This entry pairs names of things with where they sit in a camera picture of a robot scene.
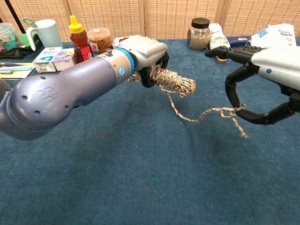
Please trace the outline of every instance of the robotic arm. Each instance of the robotic arm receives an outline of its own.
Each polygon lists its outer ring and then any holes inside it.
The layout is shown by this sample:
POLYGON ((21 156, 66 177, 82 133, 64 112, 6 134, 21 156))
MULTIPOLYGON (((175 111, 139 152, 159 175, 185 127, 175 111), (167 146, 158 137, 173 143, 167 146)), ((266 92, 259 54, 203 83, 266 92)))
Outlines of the robotic arm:
POLYGON ((255 74, 280 86, 281 93, 289 96, 289 102, 283 103, 269 113, 258 114, 248 110, 236 112, 241 118, 262 125, 275 124, 295 113, 300 113, 300 47, 283 46, 262 49, 253 46, 227 48, 224 46, 205 53, 207 57, 218 56, 232 59, 243 64, 242 67, 229 74, 225 82, 225 90, 233 107, 240 107, 236 93, 236 83, 255 74))
POLYGON ((49 133, 78 106, 85 106, 139 71, 143 86, 154 85, 150 67, 168 63, 167 45, 135 35, 115 49, 76 64, 59 75, 35 75, 14 89, 0 79, 0 131, 20 140, 49 133))

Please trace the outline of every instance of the white mug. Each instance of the white mug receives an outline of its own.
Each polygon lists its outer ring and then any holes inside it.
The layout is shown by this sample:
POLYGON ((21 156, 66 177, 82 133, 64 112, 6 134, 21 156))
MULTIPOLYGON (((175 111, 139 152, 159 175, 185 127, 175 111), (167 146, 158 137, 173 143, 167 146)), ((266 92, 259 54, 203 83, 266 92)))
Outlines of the white mug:
POLYGON ((33 31, 37 32, 38 37, 41 39, 45 48, 49 47, 63 47, 60 34, 56 25, 56 21, 53 19, 45 19, 36 21, 37 27, 29 27, 26 30, 26 34, 30 43, 32 50, 36 50, 36 46, 32 39, 31 33, 33 31))

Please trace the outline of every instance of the rope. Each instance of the rope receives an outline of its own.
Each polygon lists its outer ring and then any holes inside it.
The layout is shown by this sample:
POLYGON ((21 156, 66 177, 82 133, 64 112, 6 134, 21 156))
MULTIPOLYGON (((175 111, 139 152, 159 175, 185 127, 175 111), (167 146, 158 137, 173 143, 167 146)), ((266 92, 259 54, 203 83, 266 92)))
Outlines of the rope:
MULTIPOLYGON (((194 93, 194 91, 196 90, 196 82, 192 79, 182 77, 178 75, 178 73, 173 72, 171 70, 162 69, 160 66, 151 67, 150 78, 162 91, 167 93, 172 109, 175 111, 175 114, 181 119, 191 123, 200 123, 207 114, 211 112, 219 112, 222 118, 231 119, 233 121, 234 125, 240 131, 240 134, 243 138, 248 138, 248 135, 236 120, 236 112, 241 109, 245 109, 246 105, 241 105, 239 108, 211 108, 202 112, 198 119, 192 120, 183 116, 177 110, 171 97, 171 94, 178 93, 180 97, 185 98, 187 95, 194 93)), ((128 81, 139 82, 141 81, 141 77, 138 72, 135 72, 132 75, 132 77, 128 79, 128 81)))

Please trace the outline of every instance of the tissue box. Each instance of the tissue box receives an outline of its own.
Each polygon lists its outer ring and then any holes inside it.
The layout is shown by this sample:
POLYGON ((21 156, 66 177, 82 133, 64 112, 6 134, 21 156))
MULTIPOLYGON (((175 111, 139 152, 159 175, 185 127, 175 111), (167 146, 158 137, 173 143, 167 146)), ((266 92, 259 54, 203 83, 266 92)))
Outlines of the tissue box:
POLYGON ((240 47, 246 45, 251 40, 251 36, 227 37, 230 47, 240 47))
POLYGON ((32 62, 37 72, 55 72, 53 59, 61 49, 62 47, 45 48, 32 62))
POLYGON ((69 68, 74 63, 74 48, 61 49, 60 52, 54 57, 54 65, 58 71, 69 68))

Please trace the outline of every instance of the table surface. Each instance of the table surface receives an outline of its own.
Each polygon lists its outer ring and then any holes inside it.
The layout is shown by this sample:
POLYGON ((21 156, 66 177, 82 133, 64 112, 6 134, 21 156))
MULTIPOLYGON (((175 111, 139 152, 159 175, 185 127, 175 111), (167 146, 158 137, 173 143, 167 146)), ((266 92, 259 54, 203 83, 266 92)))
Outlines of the table surface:
MULTIPOLYGON (((193 95, 173 96, 181 113, 230 106, 224 81, 239 64, 186 40, 163 42, 168 68, 197 83, 193 95)), ((259 76, 238 93, 261 113, 288 100, 259 76)), ((272 126, 238 121, 248 139, 217 112, 181 120, 157 86, 125 81, 40 139, 1 133, 0 224, 298 224, 299 115, 272 126)))

